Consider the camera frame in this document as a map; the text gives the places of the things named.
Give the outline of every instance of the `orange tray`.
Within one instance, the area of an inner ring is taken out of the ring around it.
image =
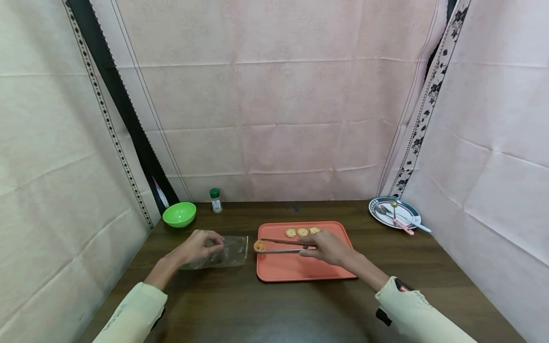
[[[258,239],[292,239],[285,236],[287,229],[317,227],[336,234],[352,249],[351,241],[341,223],[338,222],[296,222],[267,223],[259,227]],[[295,245],[265,242],[267,249],[296,249]],[[299,254],[257,254],[257,277],[264,282],[289,282],[327,279],[354,279],[355,275],[311,257]]]

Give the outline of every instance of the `white plate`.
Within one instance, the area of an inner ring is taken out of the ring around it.
[[[393,201],[396,201],[396,203],[398,204],[395,209],[391,206],[391,203]],[[392,227],[393,229],[402,230],[399,226],[393,224],[393,217],[389,213],[387,213],[387,215],[382,215],[381,213],[374,210],[374,207],[377,204],[383,205],[386,209],[389,209],[391,211],[396,210],[396,219],[402,224],[407,225],[411,229],[416,228],[416,226],[413,224],[414,221],[421,224],[421,216],[419,215],[418,211],[416,211],[416,209],[414,209],[412,206],[402,200],[380,196],[379,198],[375,198],[370,201],[368,209],[370,210],[370,214],[382,224]]]

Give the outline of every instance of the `white sleeve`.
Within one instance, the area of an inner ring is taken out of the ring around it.
[[[138,283],[122,300],[93,343],[142,343],[162,315],[167,295]]]
[[[468,334],[436,308],[417,290],[400,291],[391,277],[376,294],[381,309],[398,332],[417,343],[474,343]]]

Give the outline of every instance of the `green bottle cap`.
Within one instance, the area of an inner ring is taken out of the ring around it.
[[[210,198],[212,199],[219,198],[219,188],[210,189]]]

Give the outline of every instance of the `plate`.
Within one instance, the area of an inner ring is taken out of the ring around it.
[[[285,236],[287,229],[317,227],[328,230],[339,237],[345,245],[352,249],[351,241],[341,223],[338,222],[297,222],[297,223],[267,223],[259,227],[257,238],[289,240]],[[267,249],[296,249],[298,246],[265,242]],[[302,257],[299,254],[257,254],[257,277],[263,282],[290,282],[329,279],[354,279],[356,276],[337,266],[312,257]]]
[[[391,206],[391,203],[393,201],[396,201],[398,206],[396,207],[396,219],[399,220],[404,225],[407,225],[411,229],[415,229],[416,226],[413,224],[414,220],[421,224],[421,216],[419,215],[418,211],[414,209],[411,205],[405,203],[402,200],[397,200],[395,198],[388,198],[384,196],[380,196],[379,198],[375,198],[372,201],[370,201],[370,205],[368,209],[370,210],[370,214],[377,219],[382,224],[385,224],[389,227],[392,227],[393,229],[399,229],[402,230],[399,226],[393,224],[393,218],[390,217],[390,214],[387,213],[387,216],[382,215],[381,213],[378,213],[377,211],[374,211],[374,206],[377,204],[384,205],[385,208],[389,210],[393,210],[393,207]]]

